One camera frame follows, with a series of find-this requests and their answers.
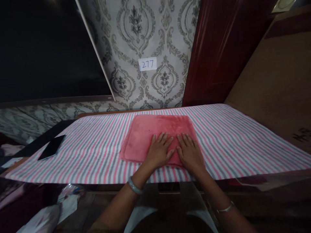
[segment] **striped sheet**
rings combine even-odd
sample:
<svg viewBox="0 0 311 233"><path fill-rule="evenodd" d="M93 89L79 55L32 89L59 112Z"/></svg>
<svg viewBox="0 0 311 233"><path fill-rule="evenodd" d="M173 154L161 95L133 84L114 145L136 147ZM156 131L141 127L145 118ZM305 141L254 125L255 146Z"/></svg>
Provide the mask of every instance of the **striped sheet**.
<svg viewBox="0 0 311 233"><path fill-rule="evenodd" d="M57 155L37 161L46 145L6 178L35 183L126 183L140 166L119 151L137 114L187 115L194 124L207 170L216 180L311 168L311 155L225 104L97 115L75 121ZM192 181L181 168L157 169L148 182Z"/></svg>

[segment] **bracelet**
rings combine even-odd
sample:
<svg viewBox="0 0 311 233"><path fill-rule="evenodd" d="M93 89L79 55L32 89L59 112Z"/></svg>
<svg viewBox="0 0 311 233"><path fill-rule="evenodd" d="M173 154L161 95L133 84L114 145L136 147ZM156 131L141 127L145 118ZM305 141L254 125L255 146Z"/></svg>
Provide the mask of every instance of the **bracelet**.
<svg viewBox="0 0 311 233"><path fill-rule="evenodd" d="M129 177L128 183L129 183L131 189L134 191L134 193L136 193L136 194L138 194L138 195L141 195L141 194L143 193L143 191L140 190L139 188L137 188L137 187L135 186L135 184L133 183L133 181L132 181L132 176Z"/></svg>
<svg viewBox="0 0 311 233"><path fill-rule="evenodd" d="M217 213L228 212L232 208L233 205L234 205L234 203L231 201L230 206L228 208L225 208L223 210L217 210Z"/></svg>

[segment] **television screen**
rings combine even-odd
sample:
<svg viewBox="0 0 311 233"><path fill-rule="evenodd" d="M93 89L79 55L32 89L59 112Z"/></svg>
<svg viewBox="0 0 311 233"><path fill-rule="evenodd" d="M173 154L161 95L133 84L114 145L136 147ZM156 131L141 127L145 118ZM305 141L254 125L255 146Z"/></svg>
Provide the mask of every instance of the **television screen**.
<svg viewBox="0 0 311 233"><path fill-rule="evenodd" d="M113 100L75 0L2 1L0 15L1 107Z"/></svg>

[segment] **damask wallpaper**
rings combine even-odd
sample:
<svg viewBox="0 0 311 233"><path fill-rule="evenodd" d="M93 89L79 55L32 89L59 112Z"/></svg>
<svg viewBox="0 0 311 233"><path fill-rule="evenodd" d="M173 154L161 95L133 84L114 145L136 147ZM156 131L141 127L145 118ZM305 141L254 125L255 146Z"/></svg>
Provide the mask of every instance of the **damask wallpaper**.
<svg viewBox="0 0 311 233"><path fill-rule="evenodd" d="M0 132L22 144L80 113L181 106L199 0L80 0L116 101L0 109ZM157 70L138 59L157 57Z"/></svg>

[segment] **black phone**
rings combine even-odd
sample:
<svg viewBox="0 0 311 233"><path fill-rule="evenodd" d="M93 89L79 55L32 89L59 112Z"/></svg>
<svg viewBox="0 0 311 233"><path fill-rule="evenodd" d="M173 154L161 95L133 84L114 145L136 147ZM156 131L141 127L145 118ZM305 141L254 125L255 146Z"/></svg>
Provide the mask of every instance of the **black phone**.
<svg viewBox="0 0 311 233"><path fill-rule="evenodd" d="M56 155L58 148L60 147L61 143L63 142L64 138L66 135L59 136L57 138L53 138L47 147L44 149L40 157L38 158L39 160L49 158L53 155Z"/></svg>

